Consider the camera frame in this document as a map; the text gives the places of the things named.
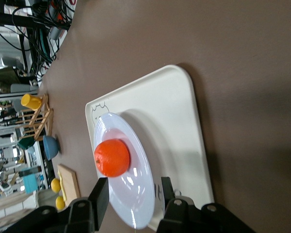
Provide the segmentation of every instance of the wooden board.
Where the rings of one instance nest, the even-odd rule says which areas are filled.
[[[62,164],[59,164],[57,168],[63,179],[63,189],[67,198],[65,203],[68,206],[71,201],[81,197],[76,172]]]

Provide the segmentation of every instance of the table surface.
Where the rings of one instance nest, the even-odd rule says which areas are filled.
[[[192,78],[215,200],[257,232],[291,232],[291,1],[78,1],[40,87],[54,167],[89,195],[86,103],[168,64]],[[133,229],[109,206],[99,232]]]

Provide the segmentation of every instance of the yellow fruit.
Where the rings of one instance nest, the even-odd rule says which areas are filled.
[[[56,208],[57,210],[62,210],[66,206],[64,202],[64,198],[62,196],[59,196],[56,198]]]
[[[50,183],[50,187],[54,193],[58,193],[62,188],[60,187],[60,181],[58,179],[53,179]]]

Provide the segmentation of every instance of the yellow mug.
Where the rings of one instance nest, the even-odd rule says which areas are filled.
[[[24,107],[30,108],[30,109],[35,111],[41,106],[42,101],[41,101],[41,99],[39,97],[32,96],[30,94],[25,94],[21,98],[21,102],[20,103]]]

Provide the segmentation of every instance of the orange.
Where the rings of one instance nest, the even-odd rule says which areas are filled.
[[[130,164],[129,150],[120,139],[100,143],[94,151],[98,170],[107,177],[116,177],[127,171]]]

